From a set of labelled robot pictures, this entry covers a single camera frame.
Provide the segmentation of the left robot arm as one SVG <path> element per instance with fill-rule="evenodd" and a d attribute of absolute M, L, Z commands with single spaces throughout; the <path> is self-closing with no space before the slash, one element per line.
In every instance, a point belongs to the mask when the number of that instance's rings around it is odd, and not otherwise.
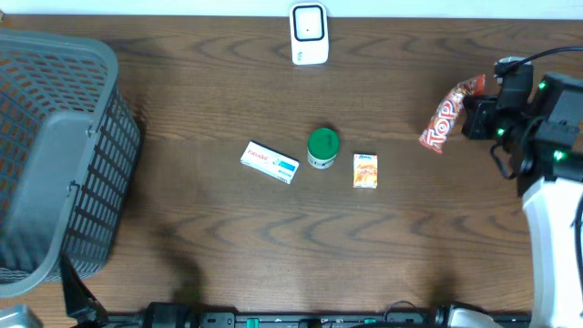
<path fill-rule="evenodd" d="M 93 293 L 81 281 L 66 255 L 61 255 L 62 296 L 42 296 L 39 301 L 9 306 L 1 302 L 1 327 L 46 327 L 44 319 L 71 323 L 73 327 L 105 327 L 108 314 Z"/>

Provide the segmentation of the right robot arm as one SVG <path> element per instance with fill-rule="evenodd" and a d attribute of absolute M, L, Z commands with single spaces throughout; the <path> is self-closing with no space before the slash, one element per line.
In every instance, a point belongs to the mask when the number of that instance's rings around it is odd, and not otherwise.
<path fill-rule="evenodd" d="M 533 257 L 533 327 L 582 324 L 582 82 L 559 73 L 533 82 L 525 58 L 495 64 L 495 95 L 467 96 L 462 133 L 509 154 L 496 165 L 517 183 Z"/>

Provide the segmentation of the small orange box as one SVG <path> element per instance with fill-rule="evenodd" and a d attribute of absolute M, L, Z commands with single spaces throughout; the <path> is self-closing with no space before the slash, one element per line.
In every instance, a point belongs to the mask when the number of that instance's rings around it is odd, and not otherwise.
<path fill-rule="evenodd" d="M 353 186 L 356 189 L 376 189 L 378 157 L 375 154 L 353 155 Z"/>

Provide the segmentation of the orange Top chocolate bar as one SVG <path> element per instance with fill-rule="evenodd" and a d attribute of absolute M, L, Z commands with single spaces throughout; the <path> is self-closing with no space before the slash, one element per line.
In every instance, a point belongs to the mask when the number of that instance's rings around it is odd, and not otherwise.
<path fill-rule="evenodd" d="M 441 154 L 450 132 L 464 109 L 464 98 L 466 96 L 479 96 L 485 91 L 485 88 L 485 75 L 471 77 L 453 87 L 440 102 L 429 124 L 420 135 L 420 144 Z"/>

